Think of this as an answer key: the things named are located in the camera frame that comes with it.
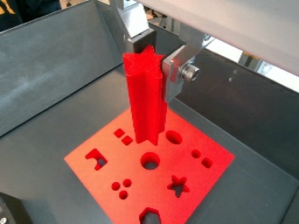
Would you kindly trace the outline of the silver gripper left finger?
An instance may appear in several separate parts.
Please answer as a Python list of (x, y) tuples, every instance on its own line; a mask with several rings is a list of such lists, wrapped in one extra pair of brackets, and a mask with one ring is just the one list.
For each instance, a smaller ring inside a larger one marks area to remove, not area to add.
[(110, 0), (110, 6), (124, 33), (126, 50), (140, 53), (155, 46), (156, 31), (150, 27), (144, 6), (136, 0)]

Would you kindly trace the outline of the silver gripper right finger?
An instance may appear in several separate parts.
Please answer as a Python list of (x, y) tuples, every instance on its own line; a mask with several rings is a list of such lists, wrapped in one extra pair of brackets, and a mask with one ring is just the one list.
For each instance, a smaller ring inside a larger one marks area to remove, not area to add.
[(194, 65), (199, 52), (214, 41), (214, 37), (180, 24), (179, 39), (184, 44), (163, 59), (163, 99), (170, 102), (183, 90), (183, 83), (196, 80), (200, 69)]

